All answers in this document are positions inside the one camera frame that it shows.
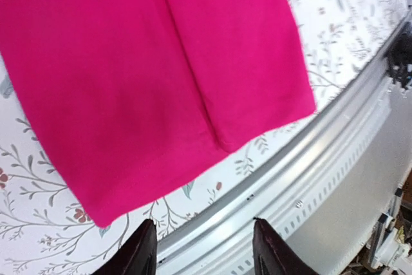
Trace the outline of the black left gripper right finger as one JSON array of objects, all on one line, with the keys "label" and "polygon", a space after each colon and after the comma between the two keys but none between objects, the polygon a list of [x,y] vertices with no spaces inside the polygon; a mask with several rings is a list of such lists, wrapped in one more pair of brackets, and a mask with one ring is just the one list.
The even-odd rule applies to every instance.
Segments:
[{"label": "black left gripper right finger", "polygon": [[318,275],[262,218],[254,218],[252,240],[254,274]]}]

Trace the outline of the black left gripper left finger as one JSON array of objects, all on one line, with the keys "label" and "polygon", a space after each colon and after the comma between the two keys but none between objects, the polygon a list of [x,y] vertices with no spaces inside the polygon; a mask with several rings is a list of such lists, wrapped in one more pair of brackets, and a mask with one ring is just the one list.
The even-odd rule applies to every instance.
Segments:
[{"label": "black left gripper left finger", "polygon": [[116,254],[93,275],[155,275],[156,225],[145,219]]}]

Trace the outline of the red t-shirt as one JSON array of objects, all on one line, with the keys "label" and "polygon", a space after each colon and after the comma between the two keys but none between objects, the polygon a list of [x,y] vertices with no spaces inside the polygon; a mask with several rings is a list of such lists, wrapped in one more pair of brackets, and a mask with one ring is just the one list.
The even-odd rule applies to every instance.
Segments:
[{"label": "red t-shirt", "polygon": [[315,111],[287,0],[1,0],[1,56],[100,227]]}]

